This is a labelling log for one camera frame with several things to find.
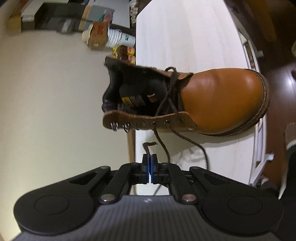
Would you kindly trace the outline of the brown leather work boot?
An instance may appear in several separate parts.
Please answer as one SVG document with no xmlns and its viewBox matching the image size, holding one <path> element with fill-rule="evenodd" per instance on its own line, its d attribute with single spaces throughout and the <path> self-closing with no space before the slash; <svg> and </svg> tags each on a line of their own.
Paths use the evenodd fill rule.
<svg viewBox="0 0 296 241">
<path fill-rule="evenodd" d="M 230 136 L 256 125 L 266 114 L 269 87 L 256 71 L 241 68 L 211 69 L 180 73 L 178 77 L 184 110 L 179 114 L 154 116 L 158 106 L 152 78 L 168 80 L 170 73 L 132 65 L 106 57 L 110 82 L 102 97 L 103 125 L 111 130 L 194 131 L 207 136 Z"/>
</svg>

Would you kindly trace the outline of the dark brown shoelace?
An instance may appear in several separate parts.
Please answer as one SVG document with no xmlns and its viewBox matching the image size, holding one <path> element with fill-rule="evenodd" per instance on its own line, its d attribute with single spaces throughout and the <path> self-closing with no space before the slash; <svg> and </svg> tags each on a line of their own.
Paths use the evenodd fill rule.
<svg viewBox="0 0 296 241">
<path fill-rule="evenodd" d="M 154 116 L 156 117 L 159 117 L 161 114 L 179 114 L 181 111 L 184 110 L 183 102 L 181 101 L 181 91 L 178 90 L 178 87 L 180 86 L 178 81 L 180 73 L 178 73 L 176 68 L 172 66 L 166 68 L 164 72 L 170 73 L 170 77 L 168 80 L 152 78 L 148 81 L 148 84 L 151 86 L 151 88 L 155 88 L 157 102 L 159 104 L 158 106 L 156 106 L 156 110 L 154 112 Z M 201 144 L 198 144 L 197 142 L 177 132 L 176 129 L 172 127 L 170 121 L 165 121 L 165 127 L 167 127 L 179 138 L 197 146 L 204 155 L 206 170 L 210 170 L 208 154 Z"/>
</svg>

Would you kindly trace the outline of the grey slipper foot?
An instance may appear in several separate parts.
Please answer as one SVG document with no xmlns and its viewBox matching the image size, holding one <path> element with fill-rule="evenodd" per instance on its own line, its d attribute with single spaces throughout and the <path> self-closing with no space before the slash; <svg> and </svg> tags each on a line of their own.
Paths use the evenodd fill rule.
<svg viewBox="0 0 296 241">
<path fill-rule="evenodd" d="M 296 123 L 289 123 L 285 129 L 285 149 L 289 151 L 296 145 Z"/>
</svg>

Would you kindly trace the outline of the cooking oil bottles cluster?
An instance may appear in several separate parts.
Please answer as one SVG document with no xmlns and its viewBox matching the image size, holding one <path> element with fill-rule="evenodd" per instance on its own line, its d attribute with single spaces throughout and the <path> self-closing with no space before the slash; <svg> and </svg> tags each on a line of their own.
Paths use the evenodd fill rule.
<svg viewBox="0 0 296 241">
<path fill-rule="evenodd" d="M 135 48 L 121 45 L 112 48 L 112 57 L 130 64 L 136 63 Z"/>
</svg>

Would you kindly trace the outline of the cardboard box with hat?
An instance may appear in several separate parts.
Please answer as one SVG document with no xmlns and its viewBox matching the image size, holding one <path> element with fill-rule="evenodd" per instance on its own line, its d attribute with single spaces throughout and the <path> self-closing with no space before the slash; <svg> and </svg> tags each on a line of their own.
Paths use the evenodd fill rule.
<svg viewBox="0 0 296 241">
<path fill-rule="evenodd" d="M 108 41 L 108 25 L 106 22 L 93 22 L 82 33 L 82 41 L 92 50 L 102 50 Z"/>
</svg>

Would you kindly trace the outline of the white plastic bucket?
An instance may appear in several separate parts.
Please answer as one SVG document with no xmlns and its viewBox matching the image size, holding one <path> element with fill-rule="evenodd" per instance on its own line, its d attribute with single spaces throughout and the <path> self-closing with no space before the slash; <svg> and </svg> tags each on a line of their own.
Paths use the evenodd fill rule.
<svg viewBox="0 0 296 241">
<path fill-rule="evenodd" d="M 126 33 L 123 33 L 121 30 L 118 29 L 108 29 L 107 32 L 107 48 L 114 48 L 121 45 L 127 47 L 134 47 L 135 45 L 135 37 Z"/>
</svg>

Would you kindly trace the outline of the tall dark storage shelf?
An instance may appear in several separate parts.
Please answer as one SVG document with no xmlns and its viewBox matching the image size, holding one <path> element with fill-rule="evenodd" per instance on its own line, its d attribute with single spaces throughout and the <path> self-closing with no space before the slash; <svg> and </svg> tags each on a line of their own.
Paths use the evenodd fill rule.
<svg viewBox="0 0 296 241">
<path fill-rule="evenodd" d="M 130 28 L 129 1 L 17 1 L 6 22 L 11 35 L 23 31 L 83 32 L 94 22 Z"/>
</svg>

